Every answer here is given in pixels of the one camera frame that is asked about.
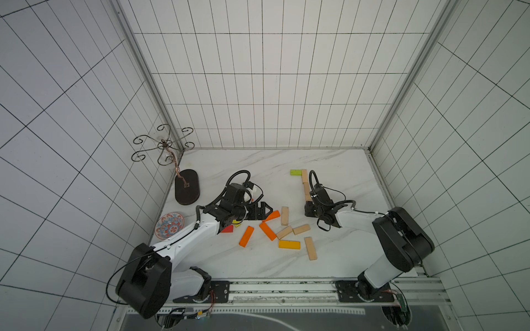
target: metal candle holder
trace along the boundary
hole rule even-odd
[[[155,148],[148,148],[148,149],[142,149],[142,150],[139,150],[139,151],[136,151],[134,152],[132,155],[131,155],[131,160],[133,160],[133,162],[140,162],[142,160],[145,159],[146,155],[145,154],[141,154],[143,152],[146,152],[146,151],[149,151],[149,150],[155,150],[155,149],[160,149],[161,152],[160,152],[160,155],[158,157],[158,159],[156,160],[158,162],[158,164],[162,165],[162,166],[166,166],[166,165],[170,165],[170,164],[175,164],[175,170],[176,170],[176,175],[178,178],[182,179],[182,181],[184,182],[184,187],[189,187],[189,183],[186,182],[186,180],[184,179],[184,177],[182,177],[180,175],[180,169],[179,169],[179,160],[177,158],[177,156],[175,155],[175,153],[171,150],[175,150],[177,153],[180,153],[181,150],[173,147],[173,144],[184,139],[185,137],[189,136],[190,134],[193,133],[193,128],[183,128],[181,131],[182,133],[184,134],[184,136],[182,136],[181,138],[179,139],[176,139],[176,140],[170,140],[170,137],[171,137],[171,126],[169,124],[162,124],[160,126],[158,126],[156,128],[157,131],[163,131],[165,129],[165,127],[167,126],[167,139],[160,139],[160,140],[156,140],[148,135],[140,135],[136,138],[134,138],[132,140],[133,144],[135,145],[141,145],[144,143],[144,139],[142,139],[142,137],[146,137],[146,138],[149,138],[151,139],[152,141],[154,141],[156,143],[156,147]],[[188,151],[188,150],[192,150],[194,147],[195,147],[195,144],[192,143],[191,141],[187,141],[185,144],[183,144],[184,146],[184,150],[182,150],[182,152],[184,153],[185,151]],[[169,153],[169,155],[167,155],[165,158],[162,157],[162,155],[164,154],[164,152],[167,151]]]

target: white tiled wall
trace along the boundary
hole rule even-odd
[[[463,0],[374,149],[466,331],[530,329],[529,6]]]
[[[445,1],[120,0],[202,148],[369,146]]]
[[[105,284],[148,240],[172,175],[156,154],[130,159],[161,115],[107,0],[2,1],[0,15],[1,329],[106,330]]]

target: yellow wooden block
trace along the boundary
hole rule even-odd
[[[278,243],[278,247],[288,249],[300,249],[300,242],[291,240],[280,240],[280,242]]]

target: scroll metal stand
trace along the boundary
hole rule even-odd
[[[163,131],[166,128],[167,128],[166,139],[156,140],[148,135],[140,135],[134,138],[132,142],[135,145],[143,144],[144,143],[143,137],[146,137],[154,141],[156,143],[156,147],[142,149],[142,150],[134,152],[131,155],[131,160],[133,160],[133,162],[140,162],[144,160],[146,157],[146,155],[142,153],[147,152],[149,150],[160,149],[161,150],[160,155],[158,159],[156,160],[158,164],[162,166],[174,164],[177,177],[183,181],[183,186],[177,187],[176,179],[175,179],[175,199],[177,200],[178,203],[183,204],[183,205],[192,204],[199,198],[199,195],[200,195],[199,177],[197,175],[197,172],[191,169],[186,169],[186,170],[183,170],[182,172],[180,171],[179,159],[177,158],[175,153],[172,151],[172,149],[175,150],[177,153],[180,153],[180,152],[184,153],[185,151],[192,150],[195,147],[195,144],[190,141],[187,141],[186,143],[182,144],[184,147],[183,150],[179,150],[175,148],[173,144],[176,144],[180,140],[192,134],[193,129],[189,127],[183,128],[182,133],[184,134],[184,136],[176,140],[171,140],[170,139],[171,138],[171,126],[169,124],[162,124],[158,126],[156,130]]]

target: orange wooden block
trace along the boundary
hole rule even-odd
[[[270,221],[271,219],[275,219],[280,217],[280,212],[278,210],[275,210],[272,212],[272,214],[269,215],[265,220],[262,220],[262,222]]]
[[[269,237],[270,241],[273,241],[274,239],[276,239],[276,234],[274,232],[272,232],[272,230],[269,228],[267,223],[262,222],[260,224],[260,228],[263,230],[263,232],[265,232],[267,237]]]
[[[250,236],[252,236],[252,233],[254,232],[253,227],[247,227],[245,230],[245,234],[243,235],[243,238],[241,238],[241,241],[239,242],[239,245],[242,247],[246,247],[246,245],[249,243]]]

